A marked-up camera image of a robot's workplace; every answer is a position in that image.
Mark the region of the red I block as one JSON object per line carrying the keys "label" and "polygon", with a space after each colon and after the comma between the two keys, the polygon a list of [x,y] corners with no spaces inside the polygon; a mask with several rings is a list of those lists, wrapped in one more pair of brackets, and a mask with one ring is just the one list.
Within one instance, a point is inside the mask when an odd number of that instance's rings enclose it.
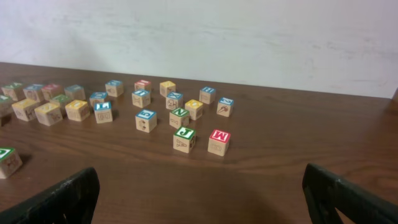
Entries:
{"label": "red I block", "polygon": [[135,82],[134,89],[152,91],[152,84],[150,81],[147,80],[139,80]]}

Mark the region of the green r block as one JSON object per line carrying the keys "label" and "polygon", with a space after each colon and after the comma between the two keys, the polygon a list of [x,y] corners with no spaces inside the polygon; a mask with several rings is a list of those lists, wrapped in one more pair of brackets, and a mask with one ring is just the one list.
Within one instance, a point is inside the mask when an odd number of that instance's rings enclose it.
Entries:
{"label": "green r block", "polygon": [[18,152],[12,147],[1,147],[1,179],[7,179],[22,166]]}
{"label": "green r block", "polygon": [[72,99],[67,95],[61,94],[51,98],[49,102],[59,105],[62,115],[65,116],[67,114],[65,107],[72,102]]}

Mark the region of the blue T block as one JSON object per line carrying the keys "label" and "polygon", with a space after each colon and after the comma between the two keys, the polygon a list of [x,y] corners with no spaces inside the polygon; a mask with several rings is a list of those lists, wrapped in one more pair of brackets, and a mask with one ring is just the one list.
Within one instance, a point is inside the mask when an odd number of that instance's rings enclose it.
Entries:
{"label": "blue T block", "polygon": [[151,103],[150,92],[139,89],[132,92],[132,104],[139,108],[144,108]]}

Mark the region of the blue l block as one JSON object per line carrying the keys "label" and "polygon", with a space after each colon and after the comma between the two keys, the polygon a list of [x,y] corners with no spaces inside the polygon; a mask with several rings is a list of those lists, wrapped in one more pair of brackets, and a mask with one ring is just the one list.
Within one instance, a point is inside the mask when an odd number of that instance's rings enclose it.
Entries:
{"label": "blue l block", "polygon": [[109,101],[96,103],[94,105],[94,112],[96,122],[98,124],[109,123],[113,121],[112,107]]}
{"label": "blue l block", "polygon": [[85,90],[80,85],[68,86],[64,90],[65,94],[73,100],[86,100]]}

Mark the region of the blue H block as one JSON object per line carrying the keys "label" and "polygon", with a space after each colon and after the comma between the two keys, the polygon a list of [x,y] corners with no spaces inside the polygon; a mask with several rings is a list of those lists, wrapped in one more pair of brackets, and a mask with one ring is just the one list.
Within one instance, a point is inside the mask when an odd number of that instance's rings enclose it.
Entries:
{"label": "blue H block", "polygon": [[215,100],[216,90],[214,88],[205,86],[200,90],[199,101],[206,104],[211,104]]}

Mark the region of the green J block right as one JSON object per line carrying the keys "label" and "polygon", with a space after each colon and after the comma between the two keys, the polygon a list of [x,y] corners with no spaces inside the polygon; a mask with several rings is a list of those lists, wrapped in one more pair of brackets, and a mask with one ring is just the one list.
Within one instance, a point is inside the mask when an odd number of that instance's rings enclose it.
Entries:
{"label": "green J block right", "polygon": [[187,127],[179,127],[174,133],[173,148],[189,154],[196,140],[196,131]]}

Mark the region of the blue 5 block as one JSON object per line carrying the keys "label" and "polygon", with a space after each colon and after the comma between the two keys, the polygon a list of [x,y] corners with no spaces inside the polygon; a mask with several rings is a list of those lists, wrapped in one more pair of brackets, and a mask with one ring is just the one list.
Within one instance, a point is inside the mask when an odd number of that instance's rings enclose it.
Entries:
{"label": "blue 5 block", "polygon": [[146,133],[151,132],[157,126],[157,113],[152,110],[143,109],[135,116],[136,129]]}

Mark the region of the blue d block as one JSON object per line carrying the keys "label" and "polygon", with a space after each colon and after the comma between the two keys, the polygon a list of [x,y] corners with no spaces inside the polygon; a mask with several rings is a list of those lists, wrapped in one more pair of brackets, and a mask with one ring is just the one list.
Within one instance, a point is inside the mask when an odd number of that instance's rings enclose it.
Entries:
{"label": "blue d block", "polygon": [[106,92],[94,92],[90,96],[90,105],[94,108],[97,103],[104,103],[108,100],[108,94]]}
{"label": "blue d block", "polygon": [[109,96],[118,97],[124,93],[124,85],[122,81],[110,80],[105,84],[106,92]]}

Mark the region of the blue L block lower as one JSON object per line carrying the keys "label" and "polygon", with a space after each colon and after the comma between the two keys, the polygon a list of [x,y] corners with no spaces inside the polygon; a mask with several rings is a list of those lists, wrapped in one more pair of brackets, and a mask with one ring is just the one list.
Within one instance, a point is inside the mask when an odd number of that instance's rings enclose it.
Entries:
{"label": "blue L block lower", "polygon": [[109,101],[96,103],[94,105],[94,112],[96,122],[98,124],[109,123],[113,121],[112,107]]}

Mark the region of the blue D block upper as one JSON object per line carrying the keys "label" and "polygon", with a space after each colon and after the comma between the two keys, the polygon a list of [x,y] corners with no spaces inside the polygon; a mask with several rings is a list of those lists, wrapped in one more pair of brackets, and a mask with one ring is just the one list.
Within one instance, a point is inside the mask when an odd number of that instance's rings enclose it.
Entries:
{"label": "blue D block upper", "polygon": [[122,81],[110,80],[105,84],[106,92],[109,96],[118,97],[124,93],[124,85]]}

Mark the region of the blue X block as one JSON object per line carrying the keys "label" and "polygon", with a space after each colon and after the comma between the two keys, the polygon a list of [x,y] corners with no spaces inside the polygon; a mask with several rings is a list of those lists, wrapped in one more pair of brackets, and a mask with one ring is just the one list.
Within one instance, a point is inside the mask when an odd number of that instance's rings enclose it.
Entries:
{"label": "blue X block", "polygon": [[183,94],[177,92],[170,92],[166,96],[166,108],[168,110],[174,110],[183,105]]}

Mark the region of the red A block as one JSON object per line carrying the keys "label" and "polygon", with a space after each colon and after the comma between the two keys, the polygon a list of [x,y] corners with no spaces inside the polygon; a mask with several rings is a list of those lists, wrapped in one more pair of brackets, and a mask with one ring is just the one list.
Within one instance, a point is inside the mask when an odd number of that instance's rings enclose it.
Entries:
{"label": "red A block", "polygon": [[50,99],[56,97],[57,95],[61,95],[63,93],[63,86],[59,84],[48,84],[41,88],[44,99],[49,101]]}

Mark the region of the green N block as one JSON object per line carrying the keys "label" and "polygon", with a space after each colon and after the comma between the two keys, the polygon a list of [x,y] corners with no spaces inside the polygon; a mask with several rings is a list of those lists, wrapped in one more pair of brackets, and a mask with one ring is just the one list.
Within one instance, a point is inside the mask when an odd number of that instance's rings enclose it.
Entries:
{"label": "green N block", "polygon": [[178,129],[181,126],[188,126],[190,121],[190,112],[183,108],[177,108],[170,112],[169,125]]}

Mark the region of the yellow O block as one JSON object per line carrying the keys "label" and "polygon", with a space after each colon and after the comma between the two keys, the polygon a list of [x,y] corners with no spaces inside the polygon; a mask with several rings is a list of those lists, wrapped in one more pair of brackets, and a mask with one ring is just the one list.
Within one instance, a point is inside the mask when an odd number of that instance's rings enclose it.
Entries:
{"label": "yellow O block", "polygon": [[72,121],[83,121],[90,115],[90,108],[86,101],[73,100],[65,106],[68,119]]}

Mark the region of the blue L block upper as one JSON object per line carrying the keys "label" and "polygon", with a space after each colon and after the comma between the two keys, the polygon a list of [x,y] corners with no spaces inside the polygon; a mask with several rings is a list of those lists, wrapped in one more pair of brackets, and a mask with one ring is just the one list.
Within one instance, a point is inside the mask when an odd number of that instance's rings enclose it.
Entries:
{"label": "blue L block upper", "polygon": [[85,90],[80,85],[68,86],[64,90],[65,94],[73,100],[86,100]]}

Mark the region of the red M block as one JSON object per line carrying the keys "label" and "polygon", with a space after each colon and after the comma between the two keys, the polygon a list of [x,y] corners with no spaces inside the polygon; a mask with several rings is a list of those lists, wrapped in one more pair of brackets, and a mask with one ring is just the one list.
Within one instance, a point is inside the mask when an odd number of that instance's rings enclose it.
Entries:
{"label": "red M block", "polygon": [[208,141],[208,152],[224,156],[228,150],[231,134],[219,129],[214,129]]}

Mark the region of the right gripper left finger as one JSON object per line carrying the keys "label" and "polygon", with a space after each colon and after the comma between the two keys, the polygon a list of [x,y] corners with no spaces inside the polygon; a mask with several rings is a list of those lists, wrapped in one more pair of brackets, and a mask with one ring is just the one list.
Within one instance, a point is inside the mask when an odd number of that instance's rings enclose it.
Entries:
{"label": "right gripper left finger", "polygon": [[99,192],[97,172],[89,167],[1,212],[1,224],[91,223]]}

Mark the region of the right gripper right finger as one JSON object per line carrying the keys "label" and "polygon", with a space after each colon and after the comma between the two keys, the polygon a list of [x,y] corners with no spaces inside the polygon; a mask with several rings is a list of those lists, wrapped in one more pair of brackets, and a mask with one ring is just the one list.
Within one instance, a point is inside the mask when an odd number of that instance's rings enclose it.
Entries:
{"label": "right gripper right finger", "polygon": [[302,188],[312,223],[342,223],[338,212],[354,223],[397,223],[397,205],[316,164],[307,164]]}

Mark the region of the yellow block top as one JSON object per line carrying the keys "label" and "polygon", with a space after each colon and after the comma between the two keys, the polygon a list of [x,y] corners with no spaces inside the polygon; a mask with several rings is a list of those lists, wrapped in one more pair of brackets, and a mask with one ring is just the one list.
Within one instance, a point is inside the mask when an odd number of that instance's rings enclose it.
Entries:
{"label": "yellow block top", "polygon": [[176,91],[176,84],[171,81],[161,82],[159,86],[160,94],[163,97],[166,97],[170,92]]}

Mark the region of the green j block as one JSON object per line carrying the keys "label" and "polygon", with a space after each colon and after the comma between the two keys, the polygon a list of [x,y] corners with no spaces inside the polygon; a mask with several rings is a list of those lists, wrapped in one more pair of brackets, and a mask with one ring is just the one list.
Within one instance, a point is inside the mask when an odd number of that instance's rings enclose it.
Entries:
{"label": "green j block", "polygon": [[12,104],[13,100],[9,96],[0,95],[0,116],[5,117],[13,112]]}
{"label": "green j block", "polygon": [[174,133],[173,148],[189,154],[196,140],[196,131],[187,127],[179,127]]}

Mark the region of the blue 2 block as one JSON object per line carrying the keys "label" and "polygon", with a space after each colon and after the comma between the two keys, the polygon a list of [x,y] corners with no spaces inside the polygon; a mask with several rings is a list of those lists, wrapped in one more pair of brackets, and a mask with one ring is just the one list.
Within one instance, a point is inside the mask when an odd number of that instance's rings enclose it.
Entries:
{"label": "blue 2 block", "polygon": [[234,100],[226,97],[221,97],[220,100],[218,101],[218,107],[216,113],[218,115],[229,117],[233,111],[233,106],[234,106]]}

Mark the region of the blue P block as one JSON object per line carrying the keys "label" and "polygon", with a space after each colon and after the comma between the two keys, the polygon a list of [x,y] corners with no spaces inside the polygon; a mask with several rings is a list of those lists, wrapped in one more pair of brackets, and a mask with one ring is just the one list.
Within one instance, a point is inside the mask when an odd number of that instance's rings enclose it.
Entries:
{"label": "blue P block", "polygon": [[24,94],[27,99],[34,100],[36,102],[44,101],[44,94],[42,92],[43,84],[31,84],[24,88]]}

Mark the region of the green Z block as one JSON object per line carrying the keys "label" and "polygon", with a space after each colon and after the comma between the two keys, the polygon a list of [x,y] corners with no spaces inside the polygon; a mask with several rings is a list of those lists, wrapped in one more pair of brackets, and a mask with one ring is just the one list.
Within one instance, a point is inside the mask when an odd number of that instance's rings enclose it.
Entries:
{"label": "green Z block", "polygon": [[6,96],[11,97],[12,100],[21,101],[25,99],[24,87],[25,84],[23,83],[12,82],[7,85],[3,85],[1,90]]}

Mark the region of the blue D block lower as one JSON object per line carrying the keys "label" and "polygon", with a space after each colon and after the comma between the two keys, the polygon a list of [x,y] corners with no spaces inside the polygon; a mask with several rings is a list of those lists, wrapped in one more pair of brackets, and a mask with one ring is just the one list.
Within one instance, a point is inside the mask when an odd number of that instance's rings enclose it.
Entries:
{"label": "blue D block lower", "polygon": [[94,92],[90,96],[90,105],[94,108],[97,103],[104,103],[108,100],[108,94],[106,92]]}

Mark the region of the green J block left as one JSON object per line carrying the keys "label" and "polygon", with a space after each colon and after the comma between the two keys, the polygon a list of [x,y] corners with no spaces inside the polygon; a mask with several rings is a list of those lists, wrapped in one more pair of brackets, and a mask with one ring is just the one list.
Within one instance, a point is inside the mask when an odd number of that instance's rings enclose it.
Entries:
{"label": "green J block left", "polygon": [[0,116],[5,117],[13,112],[12,104],[13,100],[9,96],[0,95]]}

